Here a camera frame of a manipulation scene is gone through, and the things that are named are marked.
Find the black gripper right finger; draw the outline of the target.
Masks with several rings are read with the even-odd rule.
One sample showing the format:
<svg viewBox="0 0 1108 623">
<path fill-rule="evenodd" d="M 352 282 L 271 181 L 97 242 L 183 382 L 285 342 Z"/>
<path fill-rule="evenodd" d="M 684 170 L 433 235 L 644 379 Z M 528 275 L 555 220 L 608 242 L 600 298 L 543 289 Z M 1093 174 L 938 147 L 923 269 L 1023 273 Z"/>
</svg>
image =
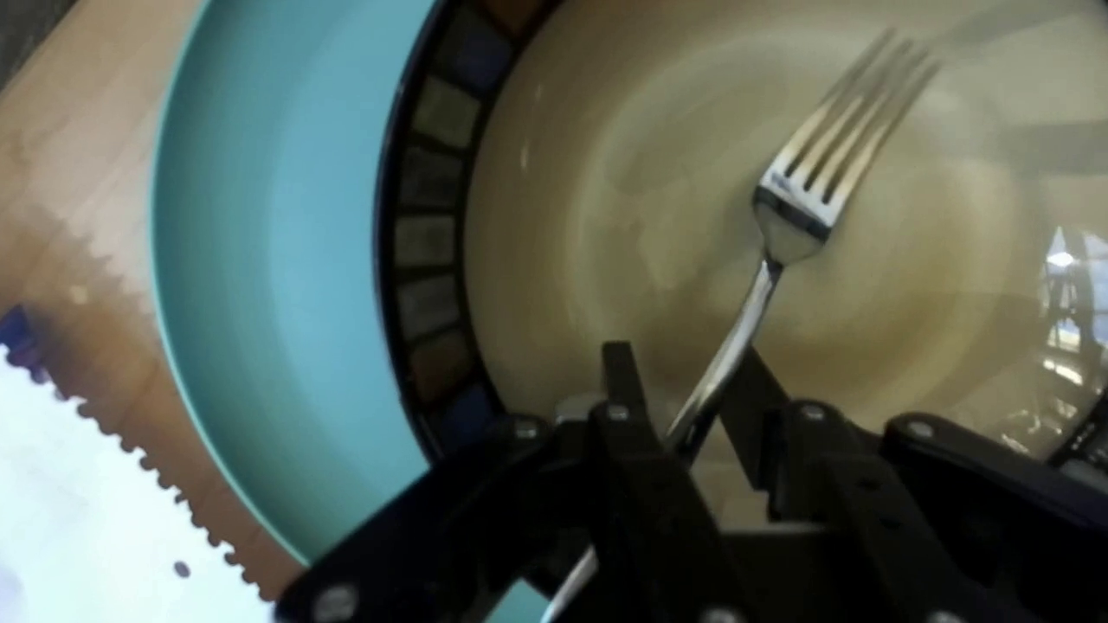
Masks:
<svg viewBox="0 0 1108 623">
<path fill-rule="evenodd" d="M 715 605 L 742 623 L 1038 623 L 965 573 L 880 441 L 825 401 L 790 401 L 751 352 L 725 427 L 770 493 L 765 529 L 727 535 Z"/>
</svg>

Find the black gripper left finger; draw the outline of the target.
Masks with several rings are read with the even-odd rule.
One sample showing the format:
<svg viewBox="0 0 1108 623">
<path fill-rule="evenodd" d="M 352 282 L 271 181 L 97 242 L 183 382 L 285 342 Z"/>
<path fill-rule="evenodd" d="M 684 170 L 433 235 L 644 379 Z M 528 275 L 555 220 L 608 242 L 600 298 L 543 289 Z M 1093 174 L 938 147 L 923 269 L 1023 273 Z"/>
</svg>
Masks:
<svg viewBox="0 0 1108 623">
<path fill-rule="evenodd" d="M 725 531 L 647 418 L 631 342 L 603 347 L 603 388 L 586 421 L 592 562 L 555 591 L 549 623 L 753 623 Z"/>
</svg>

